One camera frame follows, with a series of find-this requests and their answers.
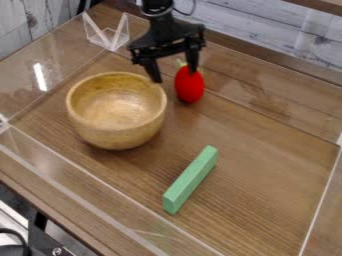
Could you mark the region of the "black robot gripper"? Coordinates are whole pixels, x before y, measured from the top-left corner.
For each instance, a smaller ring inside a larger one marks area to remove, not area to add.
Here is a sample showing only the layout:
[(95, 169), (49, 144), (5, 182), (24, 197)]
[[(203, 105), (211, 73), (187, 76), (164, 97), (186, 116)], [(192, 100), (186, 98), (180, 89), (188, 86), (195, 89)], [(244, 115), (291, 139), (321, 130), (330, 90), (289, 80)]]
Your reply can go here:
[(160, 70), (155, 59), (180, 52), (186, 53), (190, 73), (195, 73), (199, 63), (199, 51), (206, 46), (206, 27), (202, 24), (175, 23), (162, 26), (156, 35), (155, 28), (128, 44), (134, 64), (143, 64), (147, 74), (155, 83), (162, 82)]

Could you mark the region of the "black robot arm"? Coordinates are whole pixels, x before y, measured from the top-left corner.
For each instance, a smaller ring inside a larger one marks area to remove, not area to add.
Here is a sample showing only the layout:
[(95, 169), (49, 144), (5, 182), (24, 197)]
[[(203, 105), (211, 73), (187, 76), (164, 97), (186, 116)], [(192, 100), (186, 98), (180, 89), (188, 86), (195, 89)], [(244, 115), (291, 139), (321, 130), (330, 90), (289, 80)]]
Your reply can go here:
[(203, 24), (178, 21), (174, 18), (174, 0), (142, 0), (140, 12), (148, 18), (147, 32), (130, 42), (131, 61), (139, 64), (151, 80), (162, 82), (158, 59), (184, 53), (190, 73), (199, 65), (199, 52), (206, 46)]

